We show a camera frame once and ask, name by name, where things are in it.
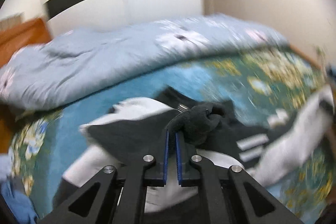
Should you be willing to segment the blue crumpled garment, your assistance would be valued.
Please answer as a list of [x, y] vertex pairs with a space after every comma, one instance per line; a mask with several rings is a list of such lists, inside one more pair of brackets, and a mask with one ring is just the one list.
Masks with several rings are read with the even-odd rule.
[[1, 153], [1, 223], [37, 223], [38, 215], [20, 177], [11, 176], [11, 157]]

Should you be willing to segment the light blue floral quilt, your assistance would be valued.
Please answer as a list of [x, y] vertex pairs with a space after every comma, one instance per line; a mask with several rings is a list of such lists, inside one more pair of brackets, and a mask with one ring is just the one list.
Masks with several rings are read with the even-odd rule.
[[205, 56], [284, 46], [275, 29], [224, 14], [71, 30], [16, 51], [1, 68], [1, 102], [51, 110], [155, 69]]

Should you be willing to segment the wall switch panel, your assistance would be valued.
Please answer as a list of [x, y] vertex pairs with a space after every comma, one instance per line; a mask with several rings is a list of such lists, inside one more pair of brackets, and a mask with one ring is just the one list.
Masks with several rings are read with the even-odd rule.
[[0, 32], [13, 28], [23, 22], [23, 14], [14, 14], [0, 20]]

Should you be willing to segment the orange wooden headboard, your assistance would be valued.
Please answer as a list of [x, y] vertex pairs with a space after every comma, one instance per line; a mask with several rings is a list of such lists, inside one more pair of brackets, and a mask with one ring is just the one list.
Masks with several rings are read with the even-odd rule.
[[12, 55], [30, 44], [45, 44], [52, 40], [51, 34], [41, 18], [36, 18], [1, 31], [1, 67]]

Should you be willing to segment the black grey fleece hoodie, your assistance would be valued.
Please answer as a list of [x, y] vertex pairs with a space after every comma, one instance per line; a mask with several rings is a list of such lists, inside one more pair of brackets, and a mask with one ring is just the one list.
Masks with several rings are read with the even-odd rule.
[[130, 165], [159, 148], [160, 139], [168, 139], [173, 156], [177, 132], [214, 164], [240, 164], [262, 186], [272, 185], [313, 153], [331, 128], [333, 106], [331, 87], [325, 86], [294, 116], [278, 111], [275, 118], [284, 124], [264, 128], [240, 122], [230, 100], [198, 102], [170, 87], [154, 99], [129, 98], [79, 127], [89, 147], [63, 173], [53, 204], [60, 205], [104, 166]]

